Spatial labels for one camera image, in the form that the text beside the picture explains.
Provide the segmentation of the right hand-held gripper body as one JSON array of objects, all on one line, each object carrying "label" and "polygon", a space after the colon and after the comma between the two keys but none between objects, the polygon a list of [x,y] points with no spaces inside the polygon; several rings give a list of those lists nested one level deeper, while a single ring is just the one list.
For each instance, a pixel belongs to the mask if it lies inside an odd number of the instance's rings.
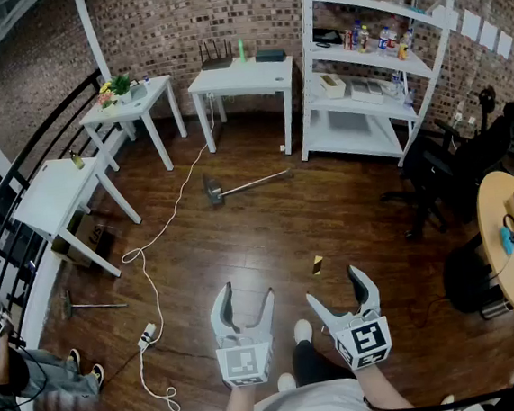
[{"label": "right hand-held gripper body", "polygon": [[352,371],[385,360],[392,350],[387,318],[374,311],[350,319],[332,337],[336,350]]}]

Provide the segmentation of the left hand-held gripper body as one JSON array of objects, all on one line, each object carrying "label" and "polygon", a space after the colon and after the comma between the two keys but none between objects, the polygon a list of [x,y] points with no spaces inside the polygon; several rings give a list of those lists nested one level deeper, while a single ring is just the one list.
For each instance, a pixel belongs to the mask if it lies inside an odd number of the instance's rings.
[{"label": "left hand-held gripper body", "polygon": [[216,357],[225,384],[237,388],[268,381],[274,341],[271,320],[239,332],[229,326],[216,326],[213,330],[219,346]]}]

